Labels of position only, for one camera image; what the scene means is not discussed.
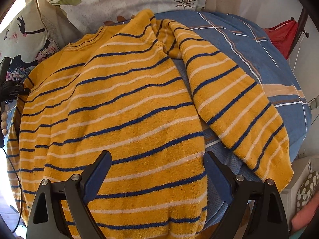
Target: wooden floor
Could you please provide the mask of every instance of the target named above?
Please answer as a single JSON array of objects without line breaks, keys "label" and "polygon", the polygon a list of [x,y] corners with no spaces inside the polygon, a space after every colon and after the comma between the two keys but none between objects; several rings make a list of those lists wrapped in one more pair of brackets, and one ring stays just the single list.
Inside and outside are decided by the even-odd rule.
[{"label": "wooden floor", "polygon": [[[250,218],[250,209],[249,209],[249,205],[247,205],[246,211],[244,213],[244,216],[242,217],[239,228],[246,225],[249,222],[249,218]],[[218,225],[219,225],[219,223],[217,223],[216,225],[212,225],[212,226],[208,227],[207,229],[203,230],[200,234],[198,234],[196,239],[209,239],[213,235],[213,233],[215,232]]]}]

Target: bed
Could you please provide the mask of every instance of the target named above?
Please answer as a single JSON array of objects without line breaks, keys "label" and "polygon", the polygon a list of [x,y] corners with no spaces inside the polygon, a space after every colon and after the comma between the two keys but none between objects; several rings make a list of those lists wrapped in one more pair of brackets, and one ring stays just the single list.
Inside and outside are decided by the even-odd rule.
[{"label": "bed", "polygon": [[[317,14],[312,11],[309,15],[316,18]],[[290,66],[271,44],[266,33],[253,22],[231,14],[178,11],[159,13],[155,16],[157,19],[172,19],[187,26],[218,47],[262,85],[268,99],[284,121],[290,142],[289,156],[293,161],[310,127],[311,112]],[[187,84],[183,61],[174,60],[174,63]],[[225,148],[209,127],[203,126],[203,130],[207,151],[213,151],[235,174],[241,174],[249,180],[259,180],[232,151]],[[220,200],[210,180],[208,180],[208,202],[204,228],[218,223],[227,208],[227,204]]]}]

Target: pink fabric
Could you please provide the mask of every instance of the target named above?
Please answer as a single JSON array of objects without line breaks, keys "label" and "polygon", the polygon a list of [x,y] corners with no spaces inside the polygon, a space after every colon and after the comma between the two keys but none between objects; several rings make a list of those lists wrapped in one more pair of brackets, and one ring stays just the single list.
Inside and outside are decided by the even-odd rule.
[{"label": "pink fabric", "polygon": [[296,232],[310,223],[319,207],[319,192],[291,220],[292,232]]}]

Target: white wall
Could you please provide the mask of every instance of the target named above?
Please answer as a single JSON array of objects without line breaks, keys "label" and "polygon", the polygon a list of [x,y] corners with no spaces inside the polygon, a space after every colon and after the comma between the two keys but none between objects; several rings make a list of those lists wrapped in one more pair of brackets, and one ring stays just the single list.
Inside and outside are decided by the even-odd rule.
[{"label": "white wall", "polygon": [[[302,5],[298,0],[242,0],[239,15],[254,21],[262,28],[269,28],[280,22],[294,17],[298,20]],[[310,37],[304,38],[301,44],[298,61],[294,74],[305,94],[306,99],[317,97],[319,94],[319,32],[309,18],[305,30]],[[299,44],[291,54],[290,65],[294,66]],[[312,119],[319,110],[312,112]],[[319,118],[312,125],[299,151],[307,155],[319,154]]]}]

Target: sweater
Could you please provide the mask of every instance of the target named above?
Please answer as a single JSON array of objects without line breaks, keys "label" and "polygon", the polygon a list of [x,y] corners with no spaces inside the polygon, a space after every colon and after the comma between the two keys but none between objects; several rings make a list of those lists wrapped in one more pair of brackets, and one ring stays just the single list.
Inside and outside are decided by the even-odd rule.
[{"label": "sweater", "polygon": [[[172,58],[183,59],[189,95]],[[141,11],[40,63],[20,96],[8,165],[23,219],[42,179],[67,180],[102,150],[112,167],[88,207],[107,238],[194,238],[207,211],[200,117],[263,180],[292,177],[283,121],[261,85],[200,36]],[[79,234],[66,202],[66,221]]]}]

